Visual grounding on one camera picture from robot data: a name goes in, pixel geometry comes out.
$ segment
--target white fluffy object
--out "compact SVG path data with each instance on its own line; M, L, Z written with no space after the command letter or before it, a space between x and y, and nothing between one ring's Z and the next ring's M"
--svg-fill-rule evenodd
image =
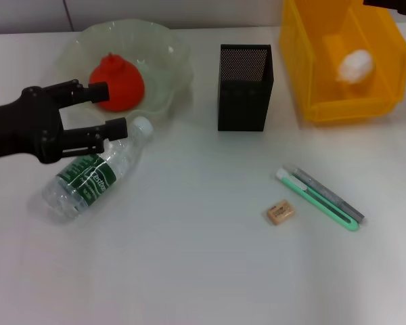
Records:
M365 49L358 49L349 54L338 67L338 81L351 85L363 81L374 69L371 54Z

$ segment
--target transparent bowl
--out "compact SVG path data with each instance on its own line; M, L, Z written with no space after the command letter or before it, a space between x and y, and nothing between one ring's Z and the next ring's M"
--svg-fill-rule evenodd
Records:
M84 103L77 110L101 121L136 116L148 118L166 112L175 94L184 90L193 77L189 47L167 27L143 20L119 20L89 27L71 41L58 58L41 86L78 79L84 86L93 69L109 53L134 64L145 84L145 96L134 109L108 112L96 104Z

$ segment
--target black mesh pen holder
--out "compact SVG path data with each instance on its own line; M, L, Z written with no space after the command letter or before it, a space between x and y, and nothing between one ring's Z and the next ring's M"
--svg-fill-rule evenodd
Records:
M272 85L270 45L222 45L218 131L263 131Z

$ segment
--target white table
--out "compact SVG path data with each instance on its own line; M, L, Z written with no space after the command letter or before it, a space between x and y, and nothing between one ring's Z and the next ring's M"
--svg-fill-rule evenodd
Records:
M298 122L278 32L179 31L194 95L90 217L55 223L38 201L69 160L0 158L0 324L406 325L406 99L366 125ZM37 84L73 37L0 35L0 104ZM273 46L264 133L217 131L222 43ZM368 225L348 232L273 181L285 162ZM275 227L262 212L284 198L297 215Z

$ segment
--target yellow plastic bin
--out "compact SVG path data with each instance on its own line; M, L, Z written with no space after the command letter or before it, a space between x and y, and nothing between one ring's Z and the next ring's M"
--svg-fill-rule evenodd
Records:
M285 0L279 42L308 121L382 116L403 100L406 42L386 9L363 0ZM357 85L338 82L339 65L357 49L372 54L376 69Z

